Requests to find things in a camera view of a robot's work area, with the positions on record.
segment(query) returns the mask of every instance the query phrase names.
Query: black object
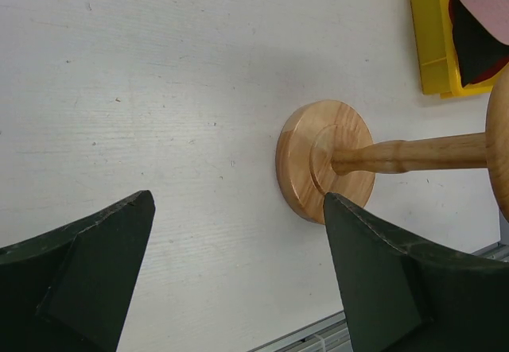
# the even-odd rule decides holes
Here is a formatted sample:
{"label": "black object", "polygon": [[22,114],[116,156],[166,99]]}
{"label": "black object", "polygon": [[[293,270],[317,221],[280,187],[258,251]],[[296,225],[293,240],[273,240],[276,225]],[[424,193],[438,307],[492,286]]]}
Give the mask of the black object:
{"label": "black object", "polygon": [[324,215],[355,352],[509,348],[509,264],[433,243],[341,195],[326,195]]}
{"label": "black object", "polygon": [[509,46],[496,40],[460,0],[451,0],[451,6],[454,47],[460,66],[461,84],[466,86],[490,69],[501,68],[503,60],[509,56]]}
{"label": "black object", "polygon": [[115,351],[154,212],[139,191],[0,249],[0,350]]}

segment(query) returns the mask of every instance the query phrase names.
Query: yellow plastic crate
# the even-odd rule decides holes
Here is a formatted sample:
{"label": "yellow plastic crate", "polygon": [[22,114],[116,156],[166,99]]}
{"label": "yellow plastic crate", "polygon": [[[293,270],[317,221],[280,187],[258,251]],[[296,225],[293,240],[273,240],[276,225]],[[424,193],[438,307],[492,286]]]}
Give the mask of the yellow plastic crate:
{"label": "yellow plastic crate", "polygon": [[460,68],[453,43],[449,0],[410,0],[414,16],[422,92],[442,98],[483,94],[492,90],[498,74],[482,83],[461,86]]}

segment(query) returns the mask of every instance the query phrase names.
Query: white table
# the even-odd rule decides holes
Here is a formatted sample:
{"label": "white table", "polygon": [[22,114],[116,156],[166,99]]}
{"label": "white table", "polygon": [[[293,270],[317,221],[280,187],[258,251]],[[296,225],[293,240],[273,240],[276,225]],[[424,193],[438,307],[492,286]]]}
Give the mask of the white table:
{"label": "white table", "polygon": [[[486,97],[421,95],[409,0],[0,0],[0,25],[0,246],[155,196],[121,352],[249,350],[342,309],[274,176],[299,106],[341,99],[376,141],[484,130]],[[367,209],[499,239],[484,170],[379,176]]]}

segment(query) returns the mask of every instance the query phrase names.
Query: wooden rod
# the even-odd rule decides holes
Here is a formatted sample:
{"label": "wooden rod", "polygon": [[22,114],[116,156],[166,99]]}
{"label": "wooden rod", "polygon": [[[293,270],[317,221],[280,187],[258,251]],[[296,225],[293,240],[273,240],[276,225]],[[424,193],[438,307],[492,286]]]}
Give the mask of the wooden rod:
{"label": "wooden rod", "polygon": [[416,141],[385,141],[362,149],[338,149],[332,155],[332,169],[338,175],[354,171],[404,173],[486,166],[484,132]]}

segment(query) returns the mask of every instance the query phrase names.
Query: round wooden base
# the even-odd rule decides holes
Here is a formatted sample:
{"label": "round wooden base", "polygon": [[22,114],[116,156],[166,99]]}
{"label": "round wooden base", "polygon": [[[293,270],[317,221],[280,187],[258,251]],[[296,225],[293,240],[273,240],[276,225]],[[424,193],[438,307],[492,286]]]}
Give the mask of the round wooden base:
{"label": "round wooden base", "polygon": [[303,106],[288,119],[278,140],[276,172],[286,202],[302,218],[324,223],[324,196],[344,195],[363,207],[371,195],[375,174],[332,170],[335,150],[373,144],[363,119],[349,105],[324,100]]}

